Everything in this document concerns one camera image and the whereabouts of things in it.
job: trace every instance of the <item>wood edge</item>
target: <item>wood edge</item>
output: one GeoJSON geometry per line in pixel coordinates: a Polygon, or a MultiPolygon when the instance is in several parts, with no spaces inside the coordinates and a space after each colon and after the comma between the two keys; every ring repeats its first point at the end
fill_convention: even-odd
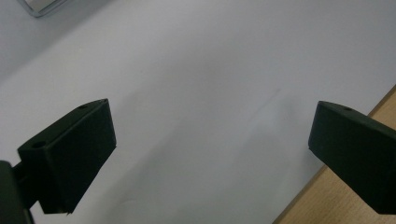
{"type": "MultiPolygon", "coordinates": [[[[368,117],[372,117],[378,110],[382,107],[382,105],[393,95],[396,93],[396,85],[394,85],[390,91],[379,101],[378,104],[373,108],[373,110],[368,114],[368,117]]],[[[321,177],[321,175],[328,169],[326,165],[323,165],[318,172],[309,180],[309,182],[301,189],[301,191],[291,200],[288,206],[282,211],[282,213],[274,220],[274,224],[280,223],[289,211],[300,201],[301,198],[305,196],[305,194],[314,186],[316,181],[321,177]]]]}
{"type": "Polygon", "coordinates": [[[282,213],[274,220],[274,224],[280,223],[288,212],[300,201],[305,193],[308,192],[312,186],[317,182],[317,179],[328,169],[326,165],[323,165],[317,173],[308,181],[308,183],[300,190],[300,192],[291,200],[288,206],[282,211],[282,213]]]}
{"type": "Polygon", "coordinates": [[[379,101],[379,103],[374,107],[374,109],[367,115],[368,117],[372,117],[380,108],[381,106],[392,96],[394,93],[396,93],[396,85],[388,91],[388,93],[379,101]]]}

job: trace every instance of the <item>scratch on surface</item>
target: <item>scratch on surface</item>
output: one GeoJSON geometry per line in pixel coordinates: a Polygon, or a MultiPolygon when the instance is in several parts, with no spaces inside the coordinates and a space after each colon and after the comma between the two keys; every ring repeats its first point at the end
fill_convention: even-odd
{"type": "Polygon", "coordinates": [[[267,107],[279,95],[280,91],[281,89],[277,88],[272,93],[272,95],[266,101],[264,101],[264,103],[256,110],[256,112],[254,112],[251,115],[250,119],[248,120],[248,123],[252,122],[255,118],[257,118],[260,115],[261,111],[263,111],[264,108],[267,107]]]}

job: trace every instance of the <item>white table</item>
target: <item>white table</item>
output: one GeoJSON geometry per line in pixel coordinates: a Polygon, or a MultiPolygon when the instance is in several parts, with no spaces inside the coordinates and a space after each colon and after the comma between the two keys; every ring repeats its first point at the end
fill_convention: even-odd
{"type": "Polygon", "coordinates": [[[270,223],[318,170],[318,100],[368,113],[396,82],[394,1],[0,2],[0,158],[92,100],[118,147],[46,223],[270,223]]]}

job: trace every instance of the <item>wooden surface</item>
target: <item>wooden surface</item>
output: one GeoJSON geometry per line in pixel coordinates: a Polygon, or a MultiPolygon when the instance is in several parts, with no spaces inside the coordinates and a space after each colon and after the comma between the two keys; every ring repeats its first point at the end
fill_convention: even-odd
{"type": "MultiPolygon", "coordinates": [[[[396,86],[369,116],[396,130],[396,86]]],[[[376,213],[323,166],[274,223],[396,223],[396,216],[376,213]]]]}

